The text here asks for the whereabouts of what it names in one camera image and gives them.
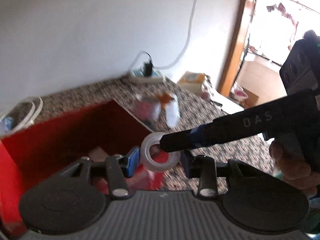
speckled countertop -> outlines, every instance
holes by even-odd
[[[79,88],[65,90],[42,97],[44,106],[36,122],[44,121],[79,107],[116,99],[124,108],[132,112],[135,94],[155,95],[164,91],[174,92],[179,101],[180,121],[174,129],[167,127],[164,112],[154,123],[155,129],[164,132],[176,132],[191,129],[200,124],[212,122],[214,118],[224,115],[216,106],[205,102],[196,95],[181,89],[175,83],[132,84],[127,78],[97,82]],[[204,154],[217,162],[226,162],[230,158],[242,160],[257,169],[271,173],[273,161],[268,153],[268,144],[258,136],[241,139],[223,145],[215,145],[192,151],[194,155]],[[223,179],[218,180],[219,192],[226,190]],[[177,165],[165,173],[164,188],[170,190],[196,190],[198,179],[187,179],[183,169]]]

wooden door frame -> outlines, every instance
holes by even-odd
[[[240,58],[244,49],[248,28],[254,14],[254,8],[255,0],[240,0],[238,16],[229,47],[229,54],[217,89],[218,92],[225,97],[229,96],[238,72]]]

black round disc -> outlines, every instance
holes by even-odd
[[[300,190],[265,178],[247,179],[245,187],[231,189],[222,205],[237,223],[261,233],[294,230],[309,210],[309,201]]]
[[[27,191],[19,212],[27,227],[46,234],[65,234],[93,224],[104,212],[106,197],[84,181],[55,177]]]

wall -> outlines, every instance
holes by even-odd
[[[260,105],[287,95],[279,70],[279,65],[250,53],[246,57],[237,82],[257,95],[259,98],[256,105]]]
[[[172,62],[188,31],[193,0],[0,0],[0,106],[118,77],[139,52]],[[198,0],[190,46],[165,71],[219,80],[239,0]],[[142,58],[137,67],[147,58]]]

finger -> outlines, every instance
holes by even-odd
[[[301,179],[288,179],[284,176],[283,181],[298,189],[307,189],[320,184],[320,173],[312,172],[310,176]]]
[[[310,187],[301,189],[301,191],[307,196],[307,197],[313,197],[317,194],[317,187]]]
[[[277,142],[277,141],[273,141],[270,144],[269,147],[269,154],[272,158],[274,158],[276,161],[281,159],[281,156],[283,154],[283,148],[282,145]]]
[[[276,161],[276,164],[288,179],[300,179],[311,174],[309,164],[286,155],[283,155],[280,160]]]

